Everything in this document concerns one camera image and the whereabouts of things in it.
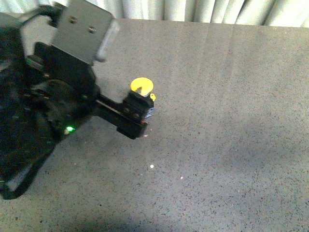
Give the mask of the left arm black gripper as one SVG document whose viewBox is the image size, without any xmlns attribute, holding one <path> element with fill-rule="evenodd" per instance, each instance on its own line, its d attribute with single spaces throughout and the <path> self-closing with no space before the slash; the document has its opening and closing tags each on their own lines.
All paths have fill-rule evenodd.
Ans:
<svg viewBox="0 0 309 232">
<path fill-rule="evenodd" d="M 92 115 L 116 126 L 116 130 L 134 140 L 144 135 L 148 124 L 142 121 L 154 115 L 154 101 L 129 91 L 122 102 L 100 94 L 93 63 L 86 63 L 54 46 L 36 42 L 27 56 L 27 87 L 34 102 L 43 111 L 55 140 L 63 140 Z"/>
</svg>

